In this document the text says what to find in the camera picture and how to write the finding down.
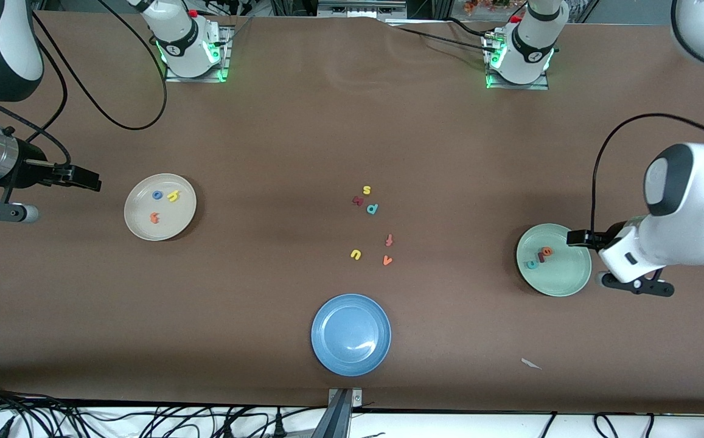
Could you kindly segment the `pale green plate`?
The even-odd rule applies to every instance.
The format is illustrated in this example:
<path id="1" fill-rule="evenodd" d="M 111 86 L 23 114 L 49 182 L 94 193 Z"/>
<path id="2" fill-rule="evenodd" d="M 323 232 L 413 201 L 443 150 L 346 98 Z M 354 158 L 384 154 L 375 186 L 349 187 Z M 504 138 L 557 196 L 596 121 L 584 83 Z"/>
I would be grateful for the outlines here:
<path id="1" fill-rule="evenodd" d="M 515 259 L 519 274 L 535 291 L 544 296 L 568 297 L 585 288 L 593 272 L 588 249 L 568 246 L 569 228 L 553 223 L 538 224 L 518 239 Z M 537 260 L 541 247 L 550 246 L 554 254 L 545 257 L 537 269 L 525 263 Z"/>

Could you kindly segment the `beige brown plate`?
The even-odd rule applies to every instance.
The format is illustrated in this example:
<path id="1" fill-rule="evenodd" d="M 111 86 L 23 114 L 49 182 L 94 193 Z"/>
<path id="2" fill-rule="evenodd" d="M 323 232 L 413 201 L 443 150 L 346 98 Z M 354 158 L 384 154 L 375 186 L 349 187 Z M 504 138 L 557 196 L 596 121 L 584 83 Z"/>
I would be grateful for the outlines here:
<path id="1" fill-rule="evenodd" d="M 152 199 L 154 190 L 162 191 L 164 197 Z M 179 200 L 170 203 L 167 195 L 174 190 L 180 191 Z M 184 232 L 193 221 L 197 207 L 197 194 L 187 179 L 172 173 L 160 173 L 145 178 L 130 191 L 125 200 L 124 220 L 126 227 L 138 238 L 158 242 Z M 151 212 L 159 213 L 159 224 L 149 221 Z"/>

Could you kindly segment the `blue plate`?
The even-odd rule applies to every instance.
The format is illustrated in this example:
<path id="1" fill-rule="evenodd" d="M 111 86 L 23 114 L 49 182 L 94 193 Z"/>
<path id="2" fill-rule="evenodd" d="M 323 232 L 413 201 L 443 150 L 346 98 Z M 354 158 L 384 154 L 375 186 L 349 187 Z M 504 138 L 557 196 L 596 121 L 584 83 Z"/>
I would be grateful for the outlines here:
<path id="1" fill-rule="evenodd" d="M 325 369 L 342 377 L 360 377 L 373 372 L 387 358 L 391 323 L 371 297 L 341 294 L 316 312 L 310 340 Z"/>

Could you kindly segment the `brown table cover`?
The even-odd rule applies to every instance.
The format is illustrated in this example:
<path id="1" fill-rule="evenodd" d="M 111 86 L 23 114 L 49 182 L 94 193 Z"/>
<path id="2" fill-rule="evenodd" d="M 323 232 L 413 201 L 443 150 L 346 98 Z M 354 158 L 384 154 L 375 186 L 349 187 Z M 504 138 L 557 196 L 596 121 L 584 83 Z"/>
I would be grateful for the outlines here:
<path id="1" fill-rule="evenodd" d="M 672 297 L 594 281 L 548 297 L 515 265 L 531 226 L 587 228 L 618 123 L 704 123 L 704 66 L 666 27 L 577 25 L 558 45 L 548 91 L 486 89 L 470 49 L 374 19 L 254 18 L 229 80 L 169 83 L 140 132 L 70 84 L 49 132 L 102 190 L 13 196 L 41 217 L 0 222 L 0 389 L 305 406 L 357 386 L 372 408 L 704 412 L 704 266 L 666 269 Z M 124 205 L 160 173 L 198 207 L 150 242 Z M 311 346 L 341 294 L 391 323 L 387 358 L 360 377 Z"/>

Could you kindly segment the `orange flower decoration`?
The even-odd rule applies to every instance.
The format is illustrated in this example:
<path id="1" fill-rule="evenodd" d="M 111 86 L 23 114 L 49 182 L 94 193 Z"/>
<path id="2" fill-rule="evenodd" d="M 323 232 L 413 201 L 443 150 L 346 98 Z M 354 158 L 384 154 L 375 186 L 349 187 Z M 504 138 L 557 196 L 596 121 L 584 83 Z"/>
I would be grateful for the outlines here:
<path id="1" fill-rule="evenodd" d="M 517 2 L 518 0 L 462 0 L 462 8 L 467 15 L 471 16 L 477 9 L 487 12 L 505 12 L 516 6 Z"/>

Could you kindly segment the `grey metal box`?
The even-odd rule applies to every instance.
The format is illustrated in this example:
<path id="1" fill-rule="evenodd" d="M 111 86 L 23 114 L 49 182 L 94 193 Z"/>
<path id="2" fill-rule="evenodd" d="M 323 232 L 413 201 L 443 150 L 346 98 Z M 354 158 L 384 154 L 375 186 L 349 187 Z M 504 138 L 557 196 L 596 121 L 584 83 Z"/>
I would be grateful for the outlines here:
<path id="1" fill-rule="evenodd" d="M 322 18 L 368 17 L 407 19 L 406 0 L 318 0 L 316 16 Z"/>

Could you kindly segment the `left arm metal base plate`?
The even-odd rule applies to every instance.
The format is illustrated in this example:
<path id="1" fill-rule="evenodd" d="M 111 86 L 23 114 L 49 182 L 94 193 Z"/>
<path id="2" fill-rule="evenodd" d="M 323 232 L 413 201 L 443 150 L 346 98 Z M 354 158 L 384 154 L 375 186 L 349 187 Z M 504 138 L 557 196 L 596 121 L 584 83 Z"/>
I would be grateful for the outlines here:
<path id="1" fill-rule="evenodd" d="M 554 53 L 551 50 L 543 61 L 535 63 L 527 63 L 516 60 L 518 53 L 515 50 L 510 50 L 506 44 L 507 34 L 501 32 L 502 28 L 496 28 L 493 32 L 486 32 L 480 37 L 483 48 L 486 49 L 484 55 L 484 67 L 486 76 L 487 88 L 501 89 L 530 89 L 531 91 L 546 91 L 549 89 L 546 70 L 549 67 L 550 58 Z M 535 77 L 532 82 L 518 83 L 513 82 L 504 73 L 500 72 L 500 68 L 513 78 L 529 78 L 538 72 L 538 77 Z"/>

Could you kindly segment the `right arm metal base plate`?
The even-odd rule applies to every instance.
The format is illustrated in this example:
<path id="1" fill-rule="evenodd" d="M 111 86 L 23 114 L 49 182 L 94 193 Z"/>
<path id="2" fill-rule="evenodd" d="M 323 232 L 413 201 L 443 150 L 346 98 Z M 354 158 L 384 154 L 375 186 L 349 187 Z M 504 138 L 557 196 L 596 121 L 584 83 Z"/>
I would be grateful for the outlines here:
<path id="1" fill-rule="evenodd" d="M 224 83 L 232 57 L 234 27 L 208 21 L 193 43 L 180 50 L 176 44 L 159 43 L 168 82 Z"/>

